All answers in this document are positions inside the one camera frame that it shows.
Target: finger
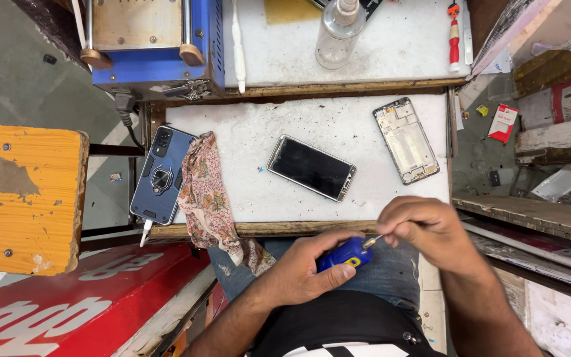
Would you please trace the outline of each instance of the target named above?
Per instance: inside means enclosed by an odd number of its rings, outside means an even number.
[[[319,296],[331,289],[338,288],[356,275],[356,268],[350,264],[336,264],[310,278],[311,288]]]
[[[440,201],[421,201],[404,203],[396,207],[395,211],[388,215],[385,220],[376,224],[376,231],[380,234],[393,232],[396,226],[402,222],[411,220],[424,224],[436,224],[444,217],[450,215],[450,206]]]
[[[351,229],[338,229],[336,231],[325,232],[310,240],[309,249],[314,252],[314,258],[318,258],[326,250],[336,247],[338,242],[345,241],[352,237],[365,238],[365,233]]]
[[[425,198],[425,197],[418,197],[418,196],[399,196],[396,197],[394,199],[392,199],[391,202],[389,202],[382,210],[382,212],[380,212],[380,215],[378,215],[378,219],[377,222],[378,223],[382,223],[385,222],[390,215],[393,215],[393,212],[395,212],[398,207],[406,204],[406,203],[413,203],[413,202],[428,202],[430,200],[430,198]]]
[[[431,232],[427,232],[415,222],[403,222],[398,224],[393,234],[421,251],[422,247],[428,245],[428,236]],[[398,244],[400,241],[396,241],[393,247],[398,247]]]
[[[399,239],[393,233],[385,235],[385,243],[389,244],[393,248],[398,247]]]

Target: blue screwdriver handle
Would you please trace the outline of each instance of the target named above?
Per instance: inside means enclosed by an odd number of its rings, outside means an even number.
[[[317,272],[322,272],[336,264],[350,264],[356,270],[360,269],[361,266],[369,263],[374,257],[371,247],[363,249],[363,243],[366,241],[367,238],[351,237],[345,244],[321,258],[317,266]]]

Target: spray bottle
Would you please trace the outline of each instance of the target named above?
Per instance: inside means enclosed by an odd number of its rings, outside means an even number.
[[[327,69],[347,63],[365,25],[365,10],[359,0],[332,0],[321,15],[321,28],[315,54]]]

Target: man's right hand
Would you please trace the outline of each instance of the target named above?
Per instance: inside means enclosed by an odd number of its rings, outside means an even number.
[[[376,231],[393,247],[407,241],[444,271],[467,274],[485,265],[457,212],[435,198],[394,198],[380,213]]]

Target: blue phone case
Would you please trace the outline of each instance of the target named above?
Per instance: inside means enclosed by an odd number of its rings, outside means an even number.
[[[196,138],[170,126],[158,128],[131,200],[132,214],[171,224],[183,184],[182,161]]]

